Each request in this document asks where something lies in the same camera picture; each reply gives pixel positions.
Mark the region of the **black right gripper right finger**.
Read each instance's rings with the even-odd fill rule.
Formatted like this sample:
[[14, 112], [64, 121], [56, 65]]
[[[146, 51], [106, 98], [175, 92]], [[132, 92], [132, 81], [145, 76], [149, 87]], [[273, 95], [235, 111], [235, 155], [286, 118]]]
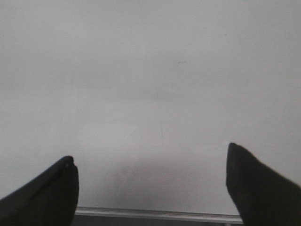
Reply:
[[226, 187], [245, 226], [299, 226], [301, 188], [243, 146], [230, 143]]

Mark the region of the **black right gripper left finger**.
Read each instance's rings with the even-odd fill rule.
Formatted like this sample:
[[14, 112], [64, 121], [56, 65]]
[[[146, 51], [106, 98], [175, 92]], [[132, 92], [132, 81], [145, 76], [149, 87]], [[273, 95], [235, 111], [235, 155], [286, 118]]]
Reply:
[[69, 226], [79, 196], [79, 174], [64, 156], [0, 201], [2, 226]]

